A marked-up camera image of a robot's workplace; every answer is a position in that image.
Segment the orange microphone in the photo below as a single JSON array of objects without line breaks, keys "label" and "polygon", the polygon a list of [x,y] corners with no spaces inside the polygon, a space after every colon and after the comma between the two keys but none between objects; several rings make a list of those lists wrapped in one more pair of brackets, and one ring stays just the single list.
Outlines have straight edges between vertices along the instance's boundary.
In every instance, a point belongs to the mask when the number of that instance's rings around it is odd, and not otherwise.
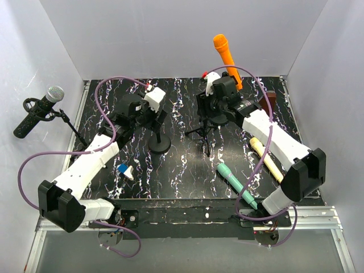
[{"label": "orange microphone", "polygon": [[223,63],[225,65],[231,65],[230,67],[227,67],[227,72],[230,76],[234,77],[237,90],[241,90],[243,88],[242,80],[238,73],[238,70],[232,67],[232,65],[235,64],[232,55],[230,53],[229,43],[227,38],[223,34],[218,34],[213,38],[213,44],[216,51],[220,54]]}]

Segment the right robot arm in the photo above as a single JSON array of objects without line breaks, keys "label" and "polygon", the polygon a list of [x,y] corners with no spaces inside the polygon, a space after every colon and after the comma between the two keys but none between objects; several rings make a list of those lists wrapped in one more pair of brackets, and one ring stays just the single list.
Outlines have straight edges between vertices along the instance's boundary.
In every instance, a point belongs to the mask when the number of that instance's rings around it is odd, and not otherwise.
[{"label": "right robot arm", "polygon": [[279,188],[258,205],[258,221],[270,226],[281,210],[300,202],[324,184],[326,154],[320,148],[312,150],[299,143],[271,121],[258,103],[243,99],[232,77],[210,72],[202,80],[206,89],[196,96],[199,116],[211,122],[235,123],[265,143],[287,172]]}]

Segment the black tripod microphone stand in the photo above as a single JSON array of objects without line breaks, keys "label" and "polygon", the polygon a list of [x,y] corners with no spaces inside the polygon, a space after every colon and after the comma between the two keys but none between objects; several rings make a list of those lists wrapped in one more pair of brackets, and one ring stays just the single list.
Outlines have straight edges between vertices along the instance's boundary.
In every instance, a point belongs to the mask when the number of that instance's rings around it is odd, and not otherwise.
[{"label": "black tripod microphone stand", "polygon": [[210,131],[214,131],[218,129],[218,126],[210,121],[210,119],[206,116],[202,116],[199,118],[199,122],[202,123],[202,125],[194,130],[191,131],[185,131],[184,135],[187,137],[188,135],[192,133],[197,133],[206,144],[206,156],[210,157],[210,145],[208,141],[208,134]]}]

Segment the mint green toy microphone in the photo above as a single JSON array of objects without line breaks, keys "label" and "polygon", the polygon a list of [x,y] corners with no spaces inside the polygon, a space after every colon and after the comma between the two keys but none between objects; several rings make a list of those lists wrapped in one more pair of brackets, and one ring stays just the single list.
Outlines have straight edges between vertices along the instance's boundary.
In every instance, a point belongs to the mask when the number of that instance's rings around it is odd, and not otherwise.
[{"label": "mint green toy microphone", "polygon": [[[239,182],[239,180],[233,175],[230,168],[224,164],[220,163],[217,166],[217,172],[225,179],[227,182],[235,189],[238,193],[243,190],[243,185]],[[244,201],[249,204],[254,210],[258,209],[258,203],[255,201],[255,198],[248,192],[244,191],[242,194],[242,198]]]}]

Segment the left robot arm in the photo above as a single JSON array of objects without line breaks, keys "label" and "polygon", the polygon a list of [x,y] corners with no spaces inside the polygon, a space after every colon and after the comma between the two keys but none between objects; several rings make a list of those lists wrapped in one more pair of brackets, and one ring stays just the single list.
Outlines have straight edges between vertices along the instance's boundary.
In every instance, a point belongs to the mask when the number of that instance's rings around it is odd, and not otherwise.
[{"label": "left robot arm", "polygon": [[167,115],[163,110],[165,92],[159,88],[140,97],[125,95],[77,160],[52,182],[44,180],[38,187],[39,210],[48,219],[68,233],[83,222],[102,220],[106,226],[116,227],[121,214],[115,204],[105,198],[82,200],[82,194],[91,180],[133,138],[136,129],[144,127],[155,133],[148,147],[155,154],[167,152],[171,146],[168,136],[160,128]]}]

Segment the black round-base stand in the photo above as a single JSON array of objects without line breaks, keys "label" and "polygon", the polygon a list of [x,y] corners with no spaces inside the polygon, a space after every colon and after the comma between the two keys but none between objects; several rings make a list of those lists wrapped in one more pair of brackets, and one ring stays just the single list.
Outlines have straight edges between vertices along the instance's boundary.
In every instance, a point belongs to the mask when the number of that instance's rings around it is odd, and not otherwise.
[{"label": "black round-base stand", "polygon": [[[229,74],[224,71],[220,77],[228,77]],[[227,118],[224,115],[219,115],[213,118],[209,118],[210,122],[216,126],[226,125],[228,123]]]},{"label": "black round-base stand", "polygon": [[170,138],[167,135],[161,133],[161,126],[164,123],[166,116],[167,112],[165,110],[161,110],[150,127],[150,130],[154,134],[148,141],[148,148],[154,154],[164,154],[171,147]]}]

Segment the cream wooden microphone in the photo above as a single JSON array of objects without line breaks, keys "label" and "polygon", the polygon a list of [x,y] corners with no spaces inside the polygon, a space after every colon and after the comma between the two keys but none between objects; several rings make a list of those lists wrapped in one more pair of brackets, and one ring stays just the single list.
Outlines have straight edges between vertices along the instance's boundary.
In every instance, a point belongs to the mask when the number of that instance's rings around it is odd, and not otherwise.
[{"label": "cream wooden microphone", "polygon": [[[256,138],[253,137],[250,139],[250,146],[255,150],[255,152],[262,158],[263,153],[265,151],[265,146]],[[278,167],[274,163],[274,161],[271,159],[269,154],[266,154],[266,156],[263,159],[264,164],[269,169],[273,177],[277,180],[277,182],[280,184],[283,180],[283,174],[279,171]]]}]

